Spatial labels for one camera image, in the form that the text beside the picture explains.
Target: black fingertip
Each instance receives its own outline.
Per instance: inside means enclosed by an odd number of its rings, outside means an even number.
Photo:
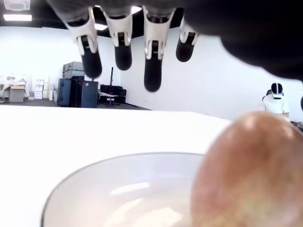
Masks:
[[[302,111],[303,111],[303,97],[301,99],[301,108],[302,108]]]
[[[89,48],[85,49],[82,62],[84,71],[89,78],[96,79],[101,75],[102,65],[98,50],[96,53],[92,53]]]
[[[184,44],[179,40],[176,50],[176,57],[181,62],[187,62],[193,55],[193,51],[194,46],[192,44]]]
[[[156,92],[161,87],[162,81],[162,60],[146,59],[144,86],[150,92]]]
[[[120,70],[128,70],[132,65],[132,50],[131,46],[121,45],[115,47],[116,64]]]

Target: black ceiling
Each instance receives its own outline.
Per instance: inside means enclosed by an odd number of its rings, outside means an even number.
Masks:
[[[3,0],[0,0],[0,14],[18,14],[20,12],[14,12],[6,10]],[[99,8],[94,8],[94,16],[96,23],[106,25],[106,20],[103,13]],[[3,16],[0,16],[0,26],[26,26],[26,27],[52,27],[66,29],[64,23],[57,17],[52,8],[46,3],[45,0],[31,0],[30,11],[22,11],[22,14],[33,15],[33,20],[30,22],[13,22],[5,21]],[[181,19],[183,17],[183,9],[177,9],[175,16],[171,22],[171,27],[180,26]],[[144,33],[144,20],[142,10],[134,14],[133,20],[133,38],[142,36]],[[109,37],[108,29],[104,31],[98,31],[98,35]]]

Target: person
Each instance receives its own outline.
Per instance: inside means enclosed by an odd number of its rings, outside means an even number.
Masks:
[[[283,87],[279,83],[274,83],[271,86],[272,94],[263,98],[263,105],[265,110],[272,114],[282,114],[284,117],[289,118],[288,102],[283,96]]]

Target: floor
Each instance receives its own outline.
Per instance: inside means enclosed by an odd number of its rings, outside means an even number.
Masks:
[[[5,103],[0,105],[25,105],[25,106],[47,106],[47,107],[58,107],[55,101],[49,101],[47,99],[36,99],[36,100],[28,100],[24,99],[23,103]],[[140,108],[133,105],[128,104],[120,104],[118,106],[109,106],[107,104],[99,104],[97,108],[100,109],[123,109],[123,110],[145,110],[144,108]]]

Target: black and white cap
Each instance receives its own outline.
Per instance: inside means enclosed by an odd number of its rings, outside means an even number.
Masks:
[[[272,96],[274,98],[282,98],[283,97],[283,88],[281,84],[274,83],[271,85]]]

